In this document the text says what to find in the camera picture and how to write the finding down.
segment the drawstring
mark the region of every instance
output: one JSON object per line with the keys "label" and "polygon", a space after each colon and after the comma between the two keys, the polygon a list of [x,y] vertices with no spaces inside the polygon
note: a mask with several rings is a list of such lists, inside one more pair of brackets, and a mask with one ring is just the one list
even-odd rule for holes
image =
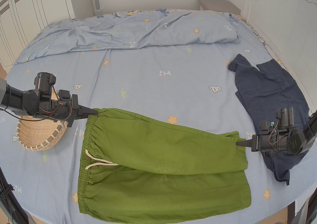
{"label": "drawstring", "polygon": [[93,163],[93,164],[90,164],[88,165],[85,169],[88,170],[89,168],[91,168],[92,166],[118,166],[119,164],[115,164],[115,163],[112,163],[110,161],[106,161],[106,160],[103,160],[103,159],[99,159],[99,158],[95,158],[93,157],[89,152],[88,150],[85,151],[86,152],[86,155],[89,157],[89,158],[92,158],[93,160],[95,161],[101,161],[101,163]]}

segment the star print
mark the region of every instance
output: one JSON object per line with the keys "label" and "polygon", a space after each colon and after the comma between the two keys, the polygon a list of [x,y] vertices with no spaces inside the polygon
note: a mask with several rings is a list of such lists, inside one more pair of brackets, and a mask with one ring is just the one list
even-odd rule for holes
{"label": "star print", "polygon": [[171,115],[170,115],[170,118],[167,119],[167,121],[168,121],[169,123],[171,123],[171,124],[175,124],[175,123],[177,123],[177,117],[174,117],[174,116],[171,116]]}
{"label": "star print", "polygon": [[72,195],[72,198],[73,198],[73,200],[74,200],[74,203],[78,204],[77,192],[75,192],[75,193]]}
{"label": "star print", "polygon": [[270,191],[265,190],[265,193],[263,194],[263,196],[268,200],[268,198],[271,196]]}

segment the bed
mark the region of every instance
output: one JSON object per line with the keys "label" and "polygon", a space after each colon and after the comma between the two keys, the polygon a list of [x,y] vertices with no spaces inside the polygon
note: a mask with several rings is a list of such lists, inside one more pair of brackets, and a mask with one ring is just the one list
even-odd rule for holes
{"label": "bed", "polygon": [[[227,68],[227,63],[238,53],[253,66],[272,57],[280,60],[296,79],[311,110],[317,107],[316,78],[312,78],[315,75],[312,70],[314,66],[313,63],[303,62],[315,59],[313,53],[307,50],[314,50],[311,40],[317,38],[314,28],[317,21],[312,20],[317,4],[315,0],[283,1],[246,2],[242,16],[264,43],[243,20],[229,13],[216,14],[221,20],[226,20],[223,27],[230,33],[221,38],[218,35],[214,38],[195,36],[209,26],[203,22],[213,13],[210,11],[164,9],[118,12],[85,20],[63,21],[55,28],[46,28],[37,37],[41,42],[30,43],[29,47],[34,47],[32,55],[22,52],[6,80],[15,88],[32,89],[36,74],[47,71],[57,77],[56,89],[67,89],[78,94],[81,105],[121,108],[164,122],[170,116],[177,117],[179,125],[216,134],[237,130],[240,137],[250,139],[254,126],[235,95],[234,72]],[[270,11],[276,8],[279,8],[276,17],[270,16]],[[303,8],[300,12],[310,13],[310,17],[306,15],[302,18],[293,12],[298,8]],[[196,24],[199,27],[193,28],[193,37],[187,39],[182,35],[183,29],[177,29],[176,23],[173,23],[181,16],[191,15],[195,19],[189,19],[183,25],[193,27]],[[295,23],[300,19],[303,21],[301,24],[307,23],[311,27],[303,27],[300,32],[284,32],[289,25],[290,29],[295,29]],[[86,35],[82,37],[82,32],[77,31],[79,26],[85,24],[109,26],[107,31],[112,31],[112,36],[115,36],[122,29],[113,28],[113,25],[126,23],[130,24],[129,27],[133,24],[141,27],[152,21],[159,22],[155,28],[159,33],[173,29],[175,39],[149,40],[145,36],[133,39],[127,34],[109,48],[103,47],[100,42],[91,42]],[[58,38],[52,29],[66,29],[69,41],[55,41]],[[238,33],[238,41],[237,35],[236,38],[231,35],[234,31]],[[299,37],[302,37],[300,57],[297,55],[299,47],[293,44]],[[300,74],[303,67],[311,69],[307,70],[307,75]],[[14,194],[21,206],[48,224],[103,223],[80,214],[77,205],[77,180],[85,123],[85,120],[75,121],[50,150],[26,151],[17,141],[17,120],[6,113],[0,114],[0,163],[3,173],[15,188]],[[257,223],[282,210],[316,183],[316,152],[317,146],[314,144],[304,159],[291,170],[290,185],[286,186],[274,179],[260,153],[246,149],[248,169],[245,174],[251,189],[251,206],[191,223]]]}

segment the white wardrobe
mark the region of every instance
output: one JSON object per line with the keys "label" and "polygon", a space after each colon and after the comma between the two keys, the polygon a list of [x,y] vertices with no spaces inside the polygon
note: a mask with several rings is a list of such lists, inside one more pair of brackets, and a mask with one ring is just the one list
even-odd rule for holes
{"label": "white wardrobe", "polygon": [[0,63],[8,72],[48,24],[94,16],[91,0],[0,0]]}

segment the bedside table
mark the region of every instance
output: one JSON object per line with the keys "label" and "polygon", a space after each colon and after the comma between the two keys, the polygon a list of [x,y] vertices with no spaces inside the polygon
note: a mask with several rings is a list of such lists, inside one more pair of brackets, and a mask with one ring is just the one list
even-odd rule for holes
{"label": "bedside table", "polygon": [[216,12],[230,12],[240,15],[241,10],[228,0],[198,0],[200,10],[211,10]]}

